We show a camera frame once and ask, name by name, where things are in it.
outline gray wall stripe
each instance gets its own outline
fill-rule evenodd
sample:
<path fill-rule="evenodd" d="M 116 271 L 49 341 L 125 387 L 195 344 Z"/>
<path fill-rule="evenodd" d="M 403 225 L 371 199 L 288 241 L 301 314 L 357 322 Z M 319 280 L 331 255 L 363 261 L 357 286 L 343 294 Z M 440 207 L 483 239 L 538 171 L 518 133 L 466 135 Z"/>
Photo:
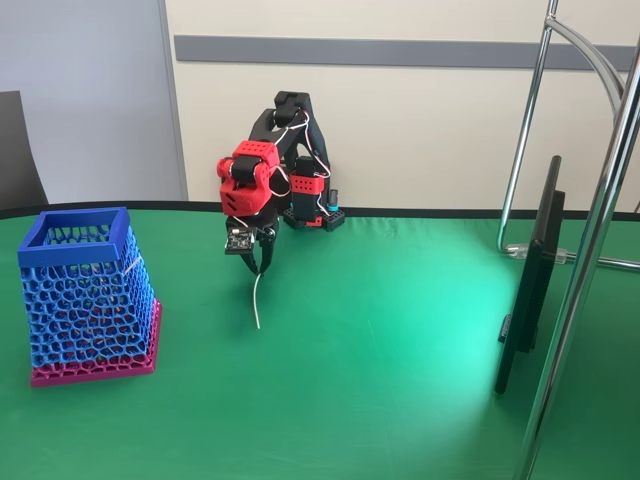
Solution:
<path fill-rule="evenodd" d="M 389 67 L 533 68 L 537 43 L 175 35 L 176 60 L 186 62 L 369 65 Z M 598 49 L 621 72 L 634 47 Z M 546 68 L 591 70 L 572 45 L 551 45 Z"/>

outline pink basket base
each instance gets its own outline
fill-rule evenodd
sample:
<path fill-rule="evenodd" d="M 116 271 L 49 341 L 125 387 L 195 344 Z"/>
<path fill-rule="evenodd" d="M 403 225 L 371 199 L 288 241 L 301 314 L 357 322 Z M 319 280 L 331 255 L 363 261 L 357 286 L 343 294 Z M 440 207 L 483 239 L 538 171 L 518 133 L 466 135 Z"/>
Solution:
<path fill-rule="evenodd" d="M 50 387 L 70 383 L 93 382 L 109 378 L 130 377 L 153 373 L 158 357 L 158 337 L 162 320 L 162 304 L 153 301 L 151 321 L 151 346 L 146 355 L 122 355 L 102 361 L 56 363 L 34 368 L 31 371 L 32 387 Z"/>

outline curved metal rod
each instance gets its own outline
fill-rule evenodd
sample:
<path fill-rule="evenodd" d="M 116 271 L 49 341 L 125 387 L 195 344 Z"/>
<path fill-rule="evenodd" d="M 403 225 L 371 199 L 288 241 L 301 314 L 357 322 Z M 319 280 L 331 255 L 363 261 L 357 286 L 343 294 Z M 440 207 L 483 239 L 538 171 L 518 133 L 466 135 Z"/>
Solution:
<path fill-rule="evenodd" d="M 596 269 L 596 262 L 611 223 L 611 217 L 640 131 L 640 41 L 636 48 L 627 87 L 616 115 L 606 161 L 598 181 L 576 264 L 564 294 L 558 322 L 531 409 L 522 452 L 513 474 L 514 480 L 529 480 L 545 429 L 549 409 L 557 394 L 560 375 L 567 360 L 576 323 L 582 313 Z"/>
<path fill-rule="evenodd" d="M 580 35 L 575 30 L 567 27 L 566 25 L 558 22 L 555 18 L 547 18 L 545 25 L 551 27 L 555 32 L 558 32 L 564 38 L 566 38 L 571 44 L 573 44 L 580 53 L 584 55 L 584 58 L 591 64 L 596 71 L 600 80 L 604 85 L 607 95 L 609 96 L 609 102 L 611 103 L 611 109 L 613 115 L 618 112 L 620 108 L 620 99 L 624 92 L 624 83 L 620 74 L 613 68 L 609 60 L 606 59 L 600 51 L 593 46 L 593 44 Z"/>
<path fill-rule="evenodd" d="M 524 151 L 529 137 L 533 112 L 538 98 L 538 90 L 540 89 L 544 63 L 549 48 L 549 42 L 551 40 L 551 32 L 556 31 L 571 42 L 584 55 L 591 66 L 593 66 L 607 90 L 607 95 L 611 102 L 611 108 L 614 112 L 614 118 L 620 108 L 620 99 L 624 93 L 624 82 L 615 68 L 613 68 L 611 63 L 609 63 L 609 60 L 607 60 L 607 58 L 602 55 L 602 53 L 600 53 L 600 51 L 598 51 L 598 49 L 596 49 L 586 38 L 555 19 L 557 4 L 557 0 L 550 0 L 549 2 L 545 28 L 542 32 L 538 57 L 533 70 L 531 87 L 529 89 L 529 98 L 527 100 L 522 126 L 520 128 L 520 136 L 518 137 L 518 144 L 513 160 L 513 166 L 511 168 L 511 175 L 509 176 L 509 184 L 507 186 L 507 193 L 502 207 L 502 215 L 500 216 L 500 225 L 498 227 L 498 238 L 496 243 L 498 251 L 506 254 L 514 253 L 514 247 L 505 246 L 505 234 L 507 223 L 509 222 L 509 215 L 511 214 L 511 207 L 513 206 L 513 198 L 515 196 L 516 184 L 518 183 L 520 167 L 522 166 L 522 159 L 524 158 Z M 567 252 L 568 261 L 573 262 L 575 257 L 576 254 L 574 252 Z M 617 258 L 601 258 L 598 260 L 598 263 L 608 267 L 640 272 L 640 262 L 632 262 Z"/>
<path fill-rule="evenodd" d="M 549 15 L 555 13 L 557 3 L 557 1 L 554 2 L 553 0 L 549 3 Z M 507 229 L 507 222 L 509 221 L 509 215 L 511 214 L 513 197 L 516 193 L 516 185 L 518 183 L 518 176 L 520 175 L 520 166 L 522 165 L 522 159 L 524 157 L 524 149 L 527 146 L 527 138 L 529 137 L 529 129 L 531 128 L 533 111 L 536 108 L 536 100 L 538 98 L 538 90 L 540 90 L 540 82 L 542 81 L 542 72 L 544 71 L 545 59 L 547 58 L 547 50 L 549 50 L 551 33 L 551 27 L 547 27 L 545 25 L 544 29 L 542 30 L 542 38 L 540 39 L 540 47 L 538 48 L 536 65 L 533 68 L 533 78 L 531 79 L 531 87 L 529 88 L 529 98 L 527 99 L 527 105 L 524 110 L 522 125 L 520 126 L 518 145 L 516 147 L 516 153 L 513 158 L 511 174 L 509 175 L 507 193 L 504 197 L 502 215 L 500 216 L 500 226 L 498 227 L 498 238 L 496 239 L 498 251 L 502 253 L 509 253 L 509 250 L 505 248 L 504 237 Z"/>

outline green table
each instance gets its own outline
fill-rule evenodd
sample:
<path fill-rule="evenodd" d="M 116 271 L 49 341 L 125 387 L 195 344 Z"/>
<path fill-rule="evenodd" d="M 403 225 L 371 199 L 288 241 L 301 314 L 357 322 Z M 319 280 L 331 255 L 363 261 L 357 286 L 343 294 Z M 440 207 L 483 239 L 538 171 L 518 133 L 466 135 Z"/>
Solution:
<path fill-rule="evenodd" d="M 260 331 L 220 214 L 131 220 L 165 307 L 156 373 L 35 390 L 15 253 L 33 218 L 0 221 L 1 478 L 511 478 L 570 266 L 555 269 L 538 348 L 496 397 L 523 266 L 496 253 L 497 220 L 282 228 Z M 566 221 L 562 246 L 582 227 Z M 639 244 L 640 224 L 614 222 L 604 253 L 638 258 Z M 637 478 L 639 307 L 640 276 L 597 272 L 535 479 Z"/>

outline monitor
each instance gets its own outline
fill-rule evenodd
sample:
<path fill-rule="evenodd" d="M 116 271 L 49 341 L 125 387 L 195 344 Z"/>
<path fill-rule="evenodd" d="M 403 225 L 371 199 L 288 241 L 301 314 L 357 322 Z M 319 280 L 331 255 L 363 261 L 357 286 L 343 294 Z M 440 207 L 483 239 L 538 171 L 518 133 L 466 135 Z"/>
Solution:
<path fill-rule="evenodd" d="M 505 317 L 500 330 L 499 340 L 504 347 L 495 384 L 496 393 L 502 394 L 507 388 L 516 352 L 526 353 L 535 347 L 538 320 L 555 265 L 564 210 L 564 192 L 556 190 L 560 162 L 557 155 L 551 159 L 518 293 L 513 309 Z"/>

